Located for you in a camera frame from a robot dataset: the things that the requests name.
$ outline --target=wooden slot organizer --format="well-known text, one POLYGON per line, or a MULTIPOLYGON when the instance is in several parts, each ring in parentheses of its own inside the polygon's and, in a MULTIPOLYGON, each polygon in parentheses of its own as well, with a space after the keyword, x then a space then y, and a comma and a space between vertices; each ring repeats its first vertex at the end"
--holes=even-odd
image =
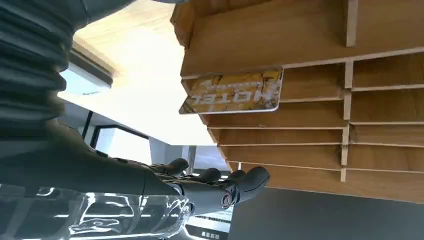
POLYGON ((181 3, 172 19, 184 37, 181 83, 189 95, 198 77, 283 67, 277 111, 200 115, 233 170, 263 166, 271 188, 424 203, 422 9, 415 0, 181 3))

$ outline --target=wooden panel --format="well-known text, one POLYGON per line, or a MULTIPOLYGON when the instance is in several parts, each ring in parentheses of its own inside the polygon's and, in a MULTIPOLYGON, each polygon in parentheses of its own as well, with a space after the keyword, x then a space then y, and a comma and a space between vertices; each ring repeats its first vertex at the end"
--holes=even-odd
POLYGON ((352 93, 355 124, 424 124, 424 89, 352 93))
POLYGON ((170 22, 174 27, 176 39, 185 48, 190 45, 195 18, 195 9, 192 2, 182 2, 175 5, 170 22))
POLYGON ((235 9, 241 9, 270 0, 194 0, 196 13, 199 16, 214 15, 235 9))
POLYGON ((351 143, 424 148, 424 126, 394 125, 352 127, 351 143))
POLYGON ((221 129, 220 146, 337 145, 341 130, 221 129))
MULTIPOLYGON (((243 164, 248 171, 257 165, 243 164)), ((346 182, 340 172, 263 165, 270 175, 268 187, 366 198, 424 203, 424 174, 347 170, 346 182)))
POLYGON ((181 75, 311 66, 422 52, 424 2, 364 0, 355 47, 345 47, 343 1, 275 0, 196 22, 181 75))
POLYGON ((341 129, 342 102, 280 103, 274 112, 213 114, 212 129, 341 129))
POLYGON ((349 169, 424 173, 424 149, 351 145, 347 167, 349 169))
POLYGON ((226 162, 228 164, 228 167, 230 168, 231 172, 235 172, 239 169, 239 163, 238 162, 226 162))
POLYGON ((337 64, 286 69, 280 102, 341 100, 342 71, 342 66, 337 64))
POLYGON ((352 91, 424 88, 424 54, 355 62, 352 91))
POLYGON ((222 147, 227 161, 339 171, 339 146, 222 147))

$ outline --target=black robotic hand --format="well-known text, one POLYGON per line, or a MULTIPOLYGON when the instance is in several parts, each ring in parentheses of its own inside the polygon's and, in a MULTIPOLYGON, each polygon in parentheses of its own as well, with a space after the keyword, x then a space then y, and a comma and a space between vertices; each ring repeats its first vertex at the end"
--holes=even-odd
POLYGON ((188 197, 193 215, 225 210, 231 205, 249 200, 255 197, 270 179, 268 171, 263 167, 255 167, 247 173, 242 170, 234 171, 224 181, 219 181, 221 172, 216 168, 206 169, 199 176, 174 177, 179 176, 188 167, 183 158, 178 158, 168 165, 155 164, 149 167, 164 183, 188 197))

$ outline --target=black metal frame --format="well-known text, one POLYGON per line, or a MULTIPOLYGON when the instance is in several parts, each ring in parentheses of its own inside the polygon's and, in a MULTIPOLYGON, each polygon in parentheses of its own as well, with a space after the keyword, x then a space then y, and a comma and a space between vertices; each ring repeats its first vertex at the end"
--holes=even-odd
POLYGON ((140 138, 144 138, 144 139, 149 140, 149 137, 148 136, 146 136, 144 134, 141 134, 141 133, 139 133, 137 131, 134 131, 134 130, 132 130, 132 129, 128 128, 128 127, 125 127, 125 126, 121 126, 121 125, 117 125, 117 124, 113 124, 113 125, 98 125, 98 126, 95 126, 94 132, 93 132, 93 135, 92 135, 91 141, 90 141, 90 146, 92 148, 94 148, 94 149, 96 148, 97 140, 99 139, 100 130, 102 130, 102 129, 119 129, 119 130, 122 130, 124 132, 130 133, 130 134, 133 134, 133 135, 136 135, 137 137, 140 137, 140 138))

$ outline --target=robotic hand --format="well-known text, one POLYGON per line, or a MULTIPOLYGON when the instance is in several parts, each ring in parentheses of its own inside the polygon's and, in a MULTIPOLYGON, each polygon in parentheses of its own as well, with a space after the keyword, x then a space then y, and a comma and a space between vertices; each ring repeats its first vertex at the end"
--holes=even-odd
POLYGON ((0 0, 0 239, 165 238, 269 180, 261 167, 176 177, 183 159, 111 158, 57 123, 74 33, 133 1, 0 0))

